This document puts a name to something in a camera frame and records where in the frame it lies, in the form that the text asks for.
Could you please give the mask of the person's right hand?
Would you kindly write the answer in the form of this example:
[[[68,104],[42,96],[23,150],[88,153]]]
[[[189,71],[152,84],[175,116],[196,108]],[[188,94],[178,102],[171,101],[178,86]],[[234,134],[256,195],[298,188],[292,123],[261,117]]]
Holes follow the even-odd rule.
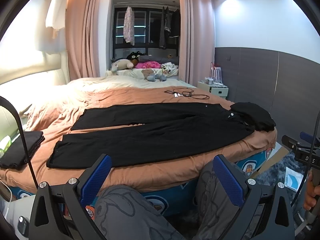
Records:
[[[312,180],[313,173],[312,170],[310,170],[306,181],[306,192],[303,203],[303,208],[306,211],[310,211],[312,207],[315,207],[317,203],[316,196],[319,196],[320,193],[319,186],[314,186]]]

